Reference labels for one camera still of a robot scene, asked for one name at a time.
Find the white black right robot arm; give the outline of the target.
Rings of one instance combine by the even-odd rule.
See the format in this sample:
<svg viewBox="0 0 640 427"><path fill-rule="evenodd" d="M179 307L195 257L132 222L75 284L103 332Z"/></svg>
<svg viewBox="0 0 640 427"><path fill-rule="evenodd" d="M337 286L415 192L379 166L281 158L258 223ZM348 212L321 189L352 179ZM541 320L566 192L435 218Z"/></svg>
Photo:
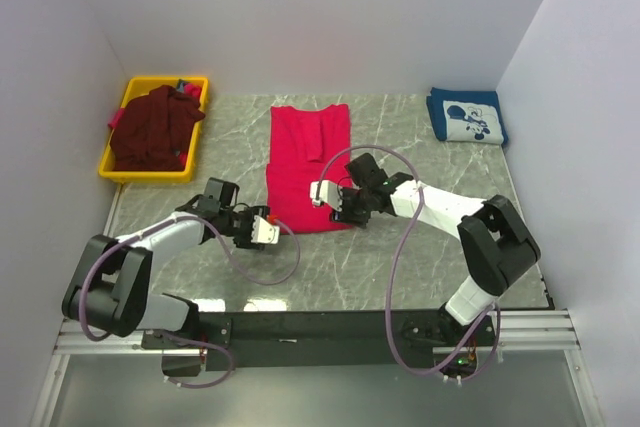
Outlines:
<svg viewBox="0 0 640 427"><path fill-rule="evenodd" d="M345 166L353 185L326 178L310 186L312 204L331 208L333 222L365 227L373 212L423 223L458 240L467 277L438 312L444 342L460 346L474 333L475 321L541 257L540 248L514 204L502 195L487 200L465 197L418 180L415 170L392 176L364 153Z"/></svg>

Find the bright red t-shirt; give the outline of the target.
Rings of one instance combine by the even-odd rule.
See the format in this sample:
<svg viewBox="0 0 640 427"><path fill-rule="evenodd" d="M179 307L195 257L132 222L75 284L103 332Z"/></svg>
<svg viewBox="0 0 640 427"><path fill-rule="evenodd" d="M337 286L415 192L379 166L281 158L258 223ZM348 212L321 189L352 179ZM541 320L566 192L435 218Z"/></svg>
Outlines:
<svg viewBox="0 0 640 427"><path fill-rule="evenodd" d="M311 184L321 177L343 185L349 183L347 154L322 174L336 153L351 146L349 106L333 104L319 111L281 106L273 107L270 114L266 186L271 213L296 234L346 230L347 225L330 220L330 207L312 204Z"/></svg>

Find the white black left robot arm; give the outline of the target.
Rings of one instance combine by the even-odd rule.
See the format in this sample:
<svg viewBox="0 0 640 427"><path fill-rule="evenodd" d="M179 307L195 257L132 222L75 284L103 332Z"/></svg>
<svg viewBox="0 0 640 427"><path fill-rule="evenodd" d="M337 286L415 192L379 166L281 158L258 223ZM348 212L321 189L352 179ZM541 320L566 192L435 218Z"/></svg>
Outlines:
<svg viewBox="0 0 640 427"><path fill-rule="evenodd" d="M164 330L176 348L193 346L200 335L196 305L151 292L152 273L184 250L228 237L240 249L262 250L279 240L265 205L235 209L239 186L211 178L204 192L168 217L120 237L95 235L86 244L64 294L62 314L81 322L93 340L126 337L136 330Z"/></svg>

